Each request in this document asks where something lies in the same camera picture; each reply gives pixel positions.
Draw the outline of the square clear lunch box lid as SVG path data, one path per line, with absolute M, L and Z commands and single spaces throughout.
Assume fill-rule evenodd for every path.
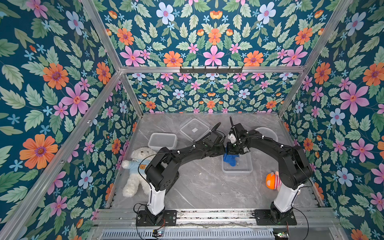
M 180 127 L 180 132 L 191 142 L 198 141 L 209 131 L 210 126 L 196 118 L 187 119 Z

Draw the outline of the square clear lunch box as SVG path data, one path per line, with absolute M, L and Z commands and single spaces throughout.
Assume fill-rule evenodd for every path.
M 239 155 L 237 159 L 237 166 L 231 167 L 229 164 L 223 162 L 222 156 L 222 170 L 227 175 L 247 175 L 253 172 L 253 164 L 251 153 Z

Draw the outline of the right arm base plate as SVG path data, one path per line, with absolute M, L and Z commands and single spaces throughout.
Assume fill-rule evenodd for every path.
M 254 210 L 252 216 L 259 226 L 296 226 L 297 220 L 292 210 L 280 213 L 277 210 Z

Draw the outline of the blue cleaning cloth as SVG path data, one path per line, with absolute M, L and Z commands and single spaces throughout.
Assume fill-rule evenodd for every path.
M 231 167 L 237 166 L 237 159 L 239 158 L 239 155 L 223 155 L 223 162 L 229 164 Z

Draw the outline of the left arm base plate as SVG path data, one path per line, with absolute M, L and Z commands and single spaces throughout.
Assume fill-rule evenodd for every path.
M 138 227 L 174 227 L 177 215 L 176 210 L 163 210 L 156 216 L 149 210 L 142 210 L 137 214 L 136 225 Z

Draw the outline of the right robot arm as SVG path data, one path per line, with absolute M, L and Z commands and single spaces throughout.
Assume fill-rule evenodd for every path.
M 278 162 L 281 187 L 270 207 L 270 221 L 280 224 L 292 212 L 299 191 L 314 174 L 304 150 L 299 146 L 283 145 L 273 138 L 256 130 L 247 131 L 242 124 L 234 124 L 230 117 L 231 128 L 228 134 L 224 160 L 235 159 L 257 149 Z

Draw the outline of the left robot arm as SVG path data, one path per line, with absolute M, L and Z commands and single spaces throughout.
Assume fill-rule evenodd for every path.
M 145 169 L 150 186 L 150 197 L 146 211 L 159 216 L 165 209 L 165 195 L 179 178 L 179 168 L 195 160 L 213 158 L 225 153 L 225 135 L 218 131 L 217 123 L 206 135 L 191 146 L 170 150 L 161 148 Z

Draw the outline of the rectangular clear lunch box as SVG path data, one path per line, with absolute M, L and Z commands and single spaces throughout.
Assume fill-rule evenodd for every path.
M 175 134 L 153 133 L 149 139 L 148 147 L 154 151 L 158 151 L 164 147 L 173 150 L 176 148 L 177 142 L 178 138 Z

